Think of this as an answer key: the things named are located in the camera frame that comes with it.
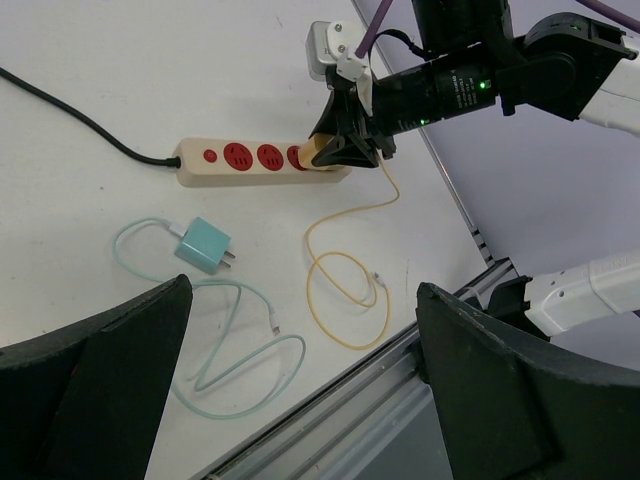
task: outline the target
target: red power outlet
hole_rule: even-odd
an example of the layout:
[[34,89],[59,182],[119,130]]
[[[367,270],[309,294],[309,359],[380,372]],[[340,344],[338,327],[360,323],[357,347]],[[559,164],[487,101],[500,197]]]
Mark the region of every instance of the red power outlet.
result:
[[289,163],[293,165],[293,167],[296,170],[300,170],[301,172],[304,172],[306,168],[302,168],[302,165],[300,165],[300,159],[298,158],[298,150],[300,150],[300,147],[298,147],[297,145],[289,147],[289,149],[287,150],[287,159],[289,160]]
[[251,152],[241,143],[230,143],[224,147],[224,159],[231,167],[241,172],[246,172],[253,166]]
[[258,160],[264,168],[277,172],[284,167],[284,158],[280,150],[273,145],[261,145],[258,148]]

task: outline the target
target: power adapter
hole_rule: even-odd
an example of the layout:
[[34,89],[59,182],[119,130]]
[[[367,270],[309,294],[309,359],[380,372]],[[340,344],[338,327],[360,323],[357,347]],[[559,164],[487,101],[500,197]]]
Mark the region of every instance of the power adapter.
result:
[[231,237],[200,217],[194,219],[186,230],[172,223],[169,231],[180,238],[174,252],[176,257],[205,273],[214,274],[220,265],[231,268],[224,257],[236,258],[228,250]]

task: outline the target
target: table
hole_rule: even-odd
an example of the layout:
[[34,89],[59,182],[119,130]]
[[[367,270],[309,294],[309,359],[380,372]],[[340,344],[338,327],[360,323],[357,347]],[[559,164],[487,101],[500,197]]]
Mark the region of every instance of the table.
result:
[[[127,145],[169,156],[183,137],[302,141],[328,92],[307,74],[304,42],[315,20],[357,20],[347,0],[33,0],[0,5],[1,65],[76,106]],[[379,60],[376,71],[383,71]],[[147,479],[199,478],[217,458],[336,377],[366,352],[347,350],[313,322],[304,295],[302,234],[329,213],[389,198],[382,172],[356,171],[338,185],[188,190],[169,169],[139,165],[83,125],[0,82],[0,346],[109,309],[152,287],[111,258],[114,232],[160,215],[183,225],[202,216],[233,237],[229,276],[263,289],[283,333],[302,335],[299,377],[266,409],[209,421],[170,395]],[[380,272],[393,298],[392,332],[414,321],[421,281],[456,289],[484,270],[462,216],[417,133],[397,138],[389,167],[402,199],[321,227],[319,252],[338,248]],[[145,228],[123,255],[169,278],[194,273],[171,254],[175,239]],[[328,260],[364,293],[355,267]],[[384,302],[345,303],[318,277],[315,299],[329,326],[359,342],[375,336]],[[233,292],[197,291],[176,378],[192,371],[219,333]],[[215,371],[269,340],[264,305],[244,295]],[[266,395],[299,347],[265,353],[247,372],[197,401],[229,413]]]

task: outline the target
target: beige power strip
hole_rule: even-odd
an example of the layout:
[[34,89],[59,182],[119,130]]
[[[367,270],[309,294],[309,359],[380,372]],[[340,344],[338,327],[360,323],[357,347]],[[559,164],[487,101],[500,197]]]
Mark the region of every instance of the beige power strip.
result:
[[232,187],[337,183],[351,173],[305,170],[298,161],[298,145],[185,138],[174,155],[180,157],[178,181],[185,187]]

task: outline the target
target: charger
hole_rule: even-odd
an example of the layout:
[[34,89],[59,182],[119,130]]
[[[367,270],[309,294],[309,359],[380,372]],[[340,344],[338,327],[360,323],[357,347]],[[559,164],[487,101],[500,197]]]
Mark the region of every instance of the charger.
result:
[[195,218],[186,230],[171,223],[169,231],[180,238],[174,252],[176,257],[205,273],[214,274],[220,265],[231,268],[224,257],[236,258],[228,250],[231,237],[200,217]]

